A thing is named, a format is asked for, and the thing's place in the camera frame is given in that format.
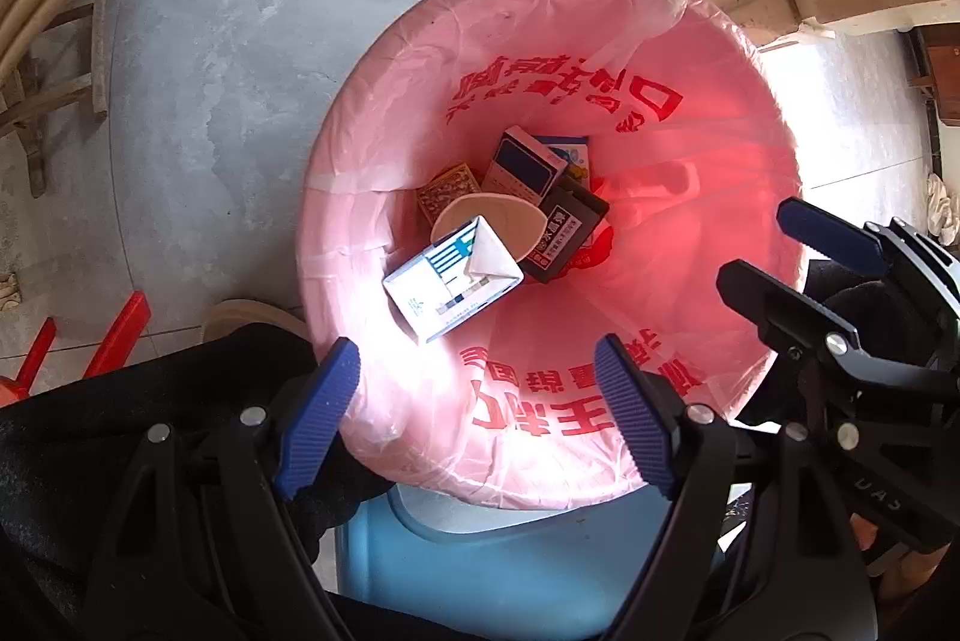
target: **blue gripper pad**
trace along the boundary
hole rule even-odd
[[[855,273],[880,278],[890,269],[876,235],[797,197],[781,202],[776,223],[787,237],[826,254]]]
[[[313,483],[360,382],[360,350],[338,338],[289,411],[277,417],[280,466],[274,486],[286,500]]]
[[[614,334],[597,341],[593,365],[600,392],[637,470],[644,481],[672,499],[677,488],[673,458],[680,445],[677,421],[683,414],[683,400],[669,381],[641,371]]]

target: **pink trash bag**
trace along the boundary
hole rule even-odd
[[[589,136],[610,205],[562,277],[527,281],[418,346],[384,276],[429,244],[414,190],[501,133]],[[341,424],[395,481],[506,508],[573,508],[642,486],[593,377],[593,346],[724,416],[769,366],[728,310],[737,257],[795,286],[800,245],[776,228],[798,195],[794,141],[745,35],[706,0],[423,0],[344,82],[306,174],[298,261],[318,354],[360,347]]]

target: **white box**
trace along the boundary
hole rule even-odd
[[[500,138],[480,191],[513,195],[539,205],[566,164],[562,156],[514,125]]]
[[[383,286],[423,342],[472,317],[523,280],[483,216],[421,251]]]

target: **black box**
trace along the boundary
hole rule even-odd
[[[545,284],[584,245],[610,204],[564,175],[539,208],[546,214],[546,229],[536,248],[520,261],[520,269]]]

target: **wooden cabinet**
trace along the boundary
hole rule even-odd
[[[913,85],[932,93],[940,121],[960,127],[960,25],[921,26],[928,74]]]

